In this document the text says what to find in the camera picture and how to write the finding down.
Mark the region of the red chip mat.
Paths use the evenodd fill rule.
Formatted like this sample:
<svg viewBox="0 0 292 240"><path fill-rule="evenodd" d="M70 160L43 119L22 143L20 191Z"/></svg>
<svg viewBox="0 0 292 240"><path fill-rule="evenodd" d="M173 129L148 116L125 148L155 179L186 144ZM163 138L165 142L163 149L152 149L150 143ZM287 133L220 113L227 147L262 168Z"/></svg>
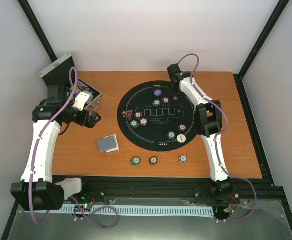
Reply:
<svg viewBox="0 0 292 240"><path fill-rule="evenodd" d="M181 125L178 126L178 129L183 132L183 131L186 130L186 125L181 124Z"/></svg>
<svg viewBox="0 0 292 240"><path fill-rule="evenodd" d="M135 112L134 117L135 117L135 119L140 120L142 118L142 113L141 112Z"/></svg>
<svg viewBox="0 0 292 240"><path fill-rule="evenodd" d="M168 104L168 103L170 102L170 100L169 100L168 97L164 97L164 98L162 99L162 101L163 101L163 103L165 103L165 104Z"/></svg>

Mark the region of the round black poker mat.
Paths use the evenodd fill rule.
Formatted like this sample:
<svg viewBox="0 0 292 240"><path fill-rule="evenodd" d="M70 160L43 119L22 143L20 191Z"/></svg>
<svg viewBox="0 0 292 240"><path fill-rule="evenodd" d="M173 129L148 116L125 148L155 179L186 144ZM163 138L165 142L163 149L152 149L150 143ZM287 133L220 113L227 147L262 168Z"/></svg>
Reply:
<svg viewBox="0 0 292 240"><path fill-rule="evenodd" d="M156 97L153 94L155 89L160 89L162 96ZM163 98L169 98L170 102L163 103ZM159 100L160 106L154 106L154 100ZM130 121L138 121L137 128L132 128L130 121L121 115L128 110L133 110ZM141 119L147 119L147 125L140 125L140 119L134 117L135 112L142 113ZM170 82L158 80L139 84L122 97L117 108L117 122L122 134L134 145L153 152L167 152L195 139L194 114L194 106L188 97L184 95L178 99L171 92ZM186 125L186 130L180 131L179 125ZM175 139L168 139L169 132L176 134ZM176 140L179 134L186 136L185 143Z"/></svg>

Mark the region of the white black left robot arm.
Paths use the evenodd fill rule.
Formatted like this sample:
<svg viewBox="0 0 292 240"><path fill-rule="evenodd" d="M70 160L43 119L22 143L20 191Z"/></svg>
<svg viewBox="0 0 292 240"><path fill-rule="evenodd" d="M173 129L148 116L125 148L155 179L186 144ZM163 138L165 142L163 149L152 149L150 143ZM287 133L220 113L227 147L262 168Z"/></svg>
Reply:
<svg viewBox="0 0 292 240"><path fill-rule="evenodd" d="M75 123L91 129L101 119L96 112L88 111L94 99L92 93L68 91L65 86L50 85L48 97L32 112L29 158L20 181L10 188L11 195L27 212L58 210L70 196L82 202L90 195L90 189L82 184L80 177L58 183L52 180L53 154L62 124Z"/></svg>

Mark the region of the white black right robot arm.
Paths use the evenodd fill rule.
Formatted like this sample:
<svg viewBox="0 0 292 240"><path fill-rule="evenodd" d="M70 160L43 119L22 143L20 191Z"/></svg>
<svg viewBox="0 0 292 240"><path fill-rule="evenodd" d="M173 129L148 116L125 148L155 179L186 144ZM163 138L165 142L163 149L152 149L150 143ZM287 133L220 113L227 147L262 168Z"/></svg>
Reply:
<svg viewBox="0 0 292 240"><path fill-rule="evenodd" d="M209 196L213 202L219 203L232 192L221 145L221 103L208 97L191 73L182 72L177 63L170 65L167 72L173 89L188 97L195 107L194 126L203 140L209 162Z"/></svg>

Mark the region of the green poker chip stack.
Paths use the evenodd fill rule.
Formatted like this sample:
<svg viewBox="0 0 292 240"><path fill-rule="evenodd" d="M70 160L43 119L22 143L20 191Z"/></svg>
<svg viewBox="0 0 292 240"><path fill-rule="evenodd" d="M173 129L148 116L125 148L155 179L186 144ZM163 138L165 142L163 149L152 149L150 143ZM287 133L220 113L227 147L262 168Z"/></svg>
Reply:
<svg viewBox="0 0 292 240"><path fill-rule="evenodd" d="M132 166L136 166L136 165L138 165L140 162L141 162L141 159L140 159L139 157L137 157L137 156L134 156L134 157L132 157L132 158L130 159L130 164L131 164Z"/></svg>

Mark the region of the aluminium poker case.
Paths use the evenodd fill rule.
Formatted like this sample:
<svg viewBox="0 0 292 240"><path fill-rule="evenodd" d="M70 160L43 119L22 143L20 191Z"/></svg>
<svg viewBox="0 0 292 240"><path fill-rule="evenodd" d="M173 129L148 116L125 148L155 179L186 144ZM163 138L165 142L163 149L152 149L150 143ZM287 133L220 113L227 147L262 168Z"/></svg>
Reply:
<svg viewBox="0 0 292 240"><path fill-rule="evenodd" d="M44 81L46 86L50 85L63 85L68 89L68 95L72 90L71 83L69 81L69 70L74 67L74 61L70 53L62 55L60 58L52 62L46 68L39 72L39 77ZM91 94L91 97L84 105L84 110L95 111L100 107L101 92L92 87L87 82L78 79L77 88L74 93L74 97L78 96L81 92L87 92Z"/></svg>

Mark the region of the green chip top mat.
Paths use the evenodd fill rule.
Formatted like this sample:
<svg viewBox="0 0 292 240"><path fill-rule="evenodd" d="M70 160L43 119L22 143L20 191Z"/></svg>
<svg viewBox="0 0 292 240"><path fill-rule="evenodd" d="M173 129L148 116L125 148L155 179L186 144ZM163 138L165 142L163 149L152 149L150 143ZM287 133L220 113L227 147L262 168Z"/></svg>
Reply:
<svg viewBox="0 0 292 240"><path fill-rule="evenodd" d="M161 102L159 100L157 100L157 99L153 101L153 105L156 106L156 107L160 106L160 104L161 104Z"/></svg>

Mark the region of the purple round blind button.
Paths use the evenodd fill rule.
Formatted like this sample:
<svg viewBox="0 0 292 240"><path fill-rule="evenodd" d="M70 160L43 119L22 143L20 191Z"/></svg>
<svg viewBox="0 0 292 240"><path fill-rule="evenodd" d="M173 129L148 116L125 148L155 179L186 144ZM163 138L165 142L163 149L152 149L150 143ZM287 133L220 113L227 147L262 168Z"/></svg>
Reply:
<svg viewBox="0 0 292 240"><path fill-rule="evenodd" d="M156 96L156 97L160 97L162 96L162 91L160 89L155 89L153 94Z"/></svg>

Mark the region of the blue chip mat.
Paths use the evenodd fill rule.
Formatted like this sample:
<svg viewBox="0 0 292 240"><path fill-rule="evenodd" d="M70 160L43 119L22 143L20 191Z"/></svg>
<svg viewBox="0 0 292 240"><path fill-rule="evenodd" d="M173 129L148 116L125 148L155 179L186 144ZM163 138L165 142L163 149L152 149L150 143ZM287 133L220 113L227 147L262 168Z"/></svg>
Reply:
<svg viewBox="0 0 292 240"><path fill-rule="evenodd" d="M140 119L141 126L145 126L145 125L147 125L147 123L148 123L147 119L145 119L145 118Z"/></svg>

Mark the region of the red brown poker chip stack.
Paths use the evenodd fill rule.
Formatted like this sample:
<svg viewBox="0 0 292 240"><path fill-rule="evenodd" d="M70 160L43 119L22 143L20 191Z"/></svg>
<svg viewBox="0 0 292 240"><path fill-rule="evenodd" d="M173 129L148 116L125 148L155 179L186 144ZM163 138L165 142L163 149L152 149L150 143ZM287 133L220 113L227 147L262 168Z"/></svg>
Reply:
<svg viewBox="0 0 292 240"><path fill-rule="evenodd" d="M149 161L148 162L149 162L150 165L153 166L153 165L155 165L155 164L158 163L158 158L155 157L155 156L152 156L152 157L149 158Z"/></svg>

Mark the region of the white dealer button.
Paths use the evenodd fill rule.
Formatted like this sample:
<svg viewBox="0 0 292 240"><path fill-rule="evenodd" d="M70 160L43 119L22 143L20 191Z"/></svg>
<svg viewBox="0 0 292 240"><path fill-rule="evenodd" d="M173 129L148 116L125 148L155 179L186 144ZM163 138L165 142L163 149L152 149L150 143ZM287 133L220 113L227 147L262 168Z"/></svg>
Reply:
<svg viewBox="0 0 292 240"><path fill-rule="evenodd" d="M183 134L179 134L177 137L176 137L176 140L179 142L179 143L185 143L186 142L186 136L183 135Z"/></svg>

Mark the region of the blue white poker chip stack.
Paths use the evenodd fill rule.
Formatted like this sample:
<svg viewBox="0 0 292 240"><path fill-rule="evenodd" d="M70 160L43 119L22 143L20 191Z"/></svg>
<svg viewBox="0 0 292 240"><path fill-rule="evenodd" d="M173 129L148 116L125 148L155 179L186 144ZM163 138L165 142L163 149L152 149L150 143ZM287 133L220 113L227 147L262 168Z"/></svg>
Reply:
<svg viewBox="0 0 292 240"><path fill-rule="evenodd" d="M178 158L178 161L182 164L186 163L188 161L188 157L184 154L180 155Z"/></svg>

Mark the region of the red chip top mat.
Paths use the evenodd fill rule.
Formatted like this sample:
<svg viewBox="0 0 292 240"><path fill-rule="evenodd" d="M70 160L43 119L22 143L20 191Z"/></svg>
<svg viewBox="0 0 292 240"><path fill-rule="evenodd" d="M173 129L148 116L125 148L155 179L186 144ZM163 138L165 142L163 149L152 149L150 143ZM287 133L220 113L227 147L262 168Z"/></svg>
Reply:
<svg viewBox="0 0 292 240"><path fill-rule="evenodd" d="M170 100L169 100L168 97L164 97L164 98L162 99L162 101L163 101L163 103L165 103L165 104L168 104L168 103L170 102Z"/></svg>

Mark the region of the blue playing card deck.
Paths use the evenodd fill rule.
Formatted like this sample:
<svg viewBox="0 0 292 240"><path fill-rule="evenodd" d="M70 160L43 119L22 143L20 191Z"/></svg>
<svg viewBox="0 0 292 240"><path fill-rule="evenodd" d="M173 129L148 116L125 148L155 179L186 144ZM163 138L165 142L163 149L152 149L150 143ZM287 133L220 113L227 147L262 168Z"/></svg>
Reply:
<svg viewBox="0 0 292 240"><path fill-rule="evenodd" d="M99 152L111 151L113 149L116 149L117 145L117 140L114 134L97 140Z"/></svg>

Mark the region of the triangular all-in marker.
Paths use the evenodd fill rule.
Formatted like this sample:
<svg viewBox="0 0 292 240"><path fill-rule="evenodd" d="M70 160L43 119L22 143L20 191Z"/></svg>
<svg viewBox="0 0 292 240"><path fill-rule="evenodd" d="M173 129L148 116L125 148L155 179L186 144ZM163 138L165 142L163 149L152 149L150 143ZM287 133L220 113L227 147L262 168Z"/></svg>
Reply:
<svg viewBox="0 0 292 240"><path fill-rule="evenodd" d="M121 115L126 118L127 120L131 120L132 116L133 116L133 110L127 110L127 111L123 111L121 113Z"/></svg>

